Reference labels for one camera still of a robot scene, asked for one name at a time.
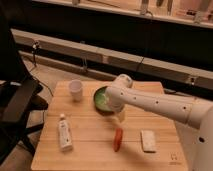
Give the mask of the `beige rod end effector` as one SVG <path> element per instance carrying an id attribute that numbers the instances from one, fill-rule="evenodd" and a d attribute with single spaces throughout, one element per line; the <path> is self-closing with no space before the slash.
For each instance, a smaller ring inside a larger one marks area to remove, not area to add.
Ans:
<path id="1" fill-rule="evenodd" d="M 122 110 L 121 112 L 117 113 L 116 116 L 120 122 L 123 122 L 125 120 L 125 110 Z"/>

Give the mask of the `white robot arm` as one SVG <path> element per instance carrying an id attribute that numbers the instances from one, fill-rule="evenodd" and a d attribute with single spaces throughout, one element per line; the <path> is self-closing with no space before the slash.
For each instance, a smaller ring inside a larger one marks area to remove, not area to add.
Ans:
<path id="1" fill-rule="evenodd" d="M 132 85 L 128 75 L 117 76 L 105 91 L 109 108 L 119 113 L 129 104 L 198 129 L 192 171 L 213 171 L 213 101 L 140 91 Z"/>

